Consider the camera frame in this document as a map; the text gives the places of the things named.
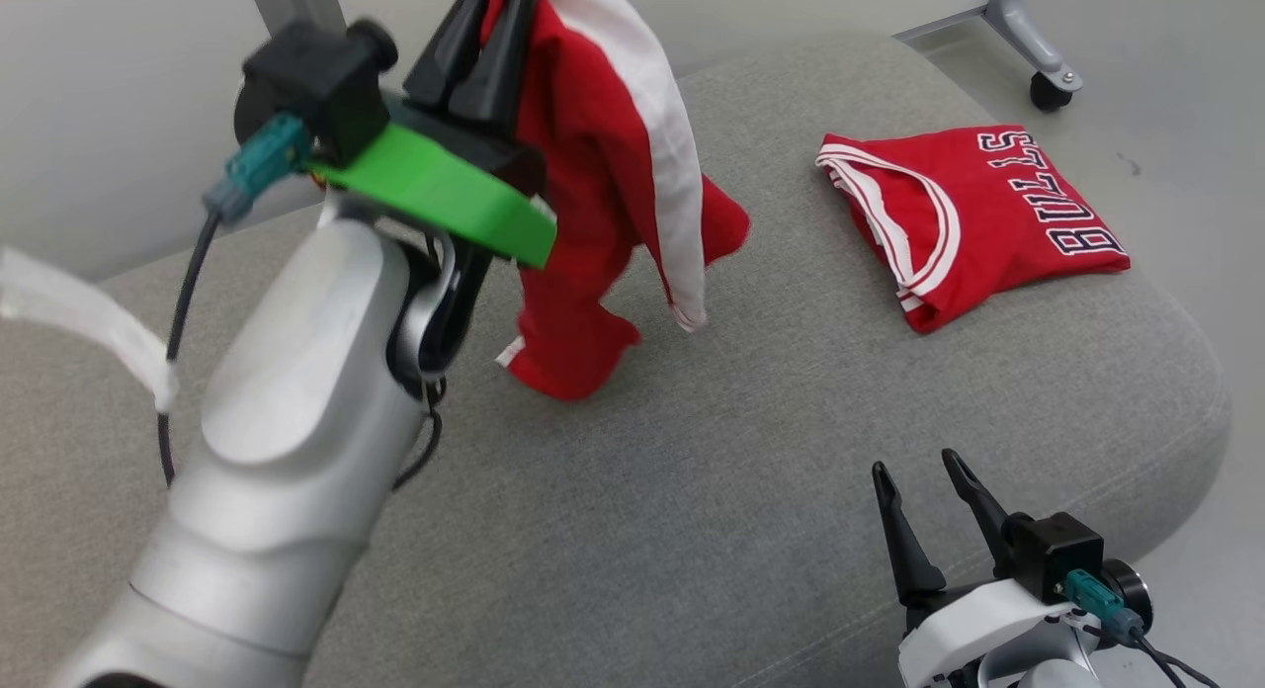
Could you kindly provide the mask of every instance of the gray fabric surface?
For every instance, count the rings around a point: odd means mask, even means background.
[[[839,35],[705,71],[684,94],[705,171],[753,216],[749,245],[711,273],[711,326],[679,331],[634,261],[610,306],[644,344],[595,398],[558,403],[492,363],[519,306],[497,266],[440,453],[387,506],[311,685],[898,685],[874,459],[953,582],[988,562],[944,446],[1008,508],[1068,510],[1123,558],[1202,500],[1228,398],[1200,333],[1142,273],[1007,292],[926,338],[903,322],[812,158],[827,129],[987,121],[921,57]],[[178,448],[214,360],[314,220],[213,247]],[[109,288],[166,329],[183,266]],[[4,685],[38,684],[123,588],[162,510],[152,414],[100,350],[0,326]]]

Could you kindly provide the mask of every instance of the green bracket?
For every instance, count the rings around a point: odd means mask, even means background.
[[[423,220],[534,268],[544,268],[558,236],[553,216],[509,183],[397,124],[388,124],[347,169],[320,162],[309,169],[391,206],[401,224]]]

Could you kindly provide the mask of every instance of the red and white clothing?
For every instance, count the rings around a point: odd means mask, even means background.
[[[1107,224],[1016,124],[870,143],[827,134],[817,166],[851,199],[918,333],[1032,280],[1130,266]]]
[[[503,0],[491,0],[483,37]],[[524,269],[521,336],[500,360],[560,400],[601,387],[636,328],[601,306],[644,243],[682,328],[707,320],[703,271],[736,252],[749,220],[698,164],[681,92],[658,38],[626,0],[540,0],[519,138],[549,162],[558,238]]]

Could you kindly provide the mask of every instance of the gray metal leg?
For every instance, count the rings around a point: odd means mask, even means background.
[[[259,16],[263,16],[263,25],[268,27],[268,34],[272,35],[296,18],[311,20],[323,29],[339,34],[347,29],[343,6],[338,0],[254,0],[254,4],[259,9]]]
[[[1063,53],[1037,30],[1023,6],[1023,0],[988,0],[984,20],[990,23],[993,29],[997,29],[998,34],[1002,34],[1007,43],[1011,43],[1056,89],[1063,92],[1077,92],[1084,85],[1080,75],[1071,71],[1063,61]]]

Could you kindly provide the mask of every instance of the folded red jersey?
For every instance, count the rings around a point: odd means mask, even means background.
[[[1015,124],[872,143],[826,134],[817,166],[851,199],[918,333],[1032,280],[1130,266],[1107,224]]]

